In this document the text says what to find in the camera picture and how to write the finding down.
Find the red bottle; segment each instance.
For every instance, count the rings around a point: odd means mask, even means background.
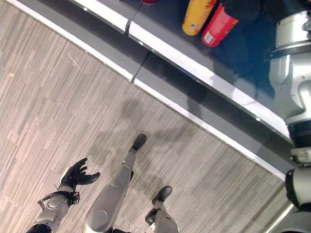
[[[145,4],[152,4],[155,3],[157,0],[141,0]]]
[[[203,43],[210,47],[219,45],[238,22],[236,18],[227,15],[224,6],[220,4],[203,32]]]

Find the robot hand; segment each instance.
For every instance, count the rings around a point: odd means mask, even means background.
[[[86,175],[87,158],[80,160],[71,166],[61,179],[58,192],[52,193],[38,201],[43,209],[33,226],[27,233],[55,233],[60,227],[62,219],[68,212],[68,208],[79,203],[79,192],[75,191],[78,184],[90,184],[98,180],[100,173]]]
[[[100,176],[99,172],[92,175],[86,175],[85,170],[87,169],[87,167],[82,167],[86,164],[86,161],[87,158],[84,158],[71,166],[62,178],[59,187],[61,188],[63,186],[70,186],[73,191],[75,191],[75,188],[78,184],[85,185],[97,181]]]

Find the humanoid robot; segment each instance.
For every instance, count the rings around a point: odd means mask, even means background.
[[[119,229],[113,229],[113,225],[120,211],[121,204],[134,175],[132,171],[136,154],[144,145],[146,136],[140,134],[134,141],[123,164],[112,181],[106,185],[99,196],[93,202],[84,221],[83,233],[125,233]],[[60,227],[61,220],[73,204],[79,203],[77,185],[91,184],[98,180],[100,173],[86,175],[84,158],[70,167],[61,179],[58,192],[52,193],[38,203],[43,212],[39,215],[34,225],[27,233],[55,233]],[[178,233],[178,227],[173,218],[167,213],[164,206],[165,199],[171,194],[172,188],[162,188],[152,200],[153,208],[146,217],[146,222],[153,226],[155,233]]]

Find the yellow can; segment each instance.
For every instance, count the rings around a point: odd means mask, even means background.
[[[183,21],[183,30],[187,35],[197,35],[217,0],[190,0]]]

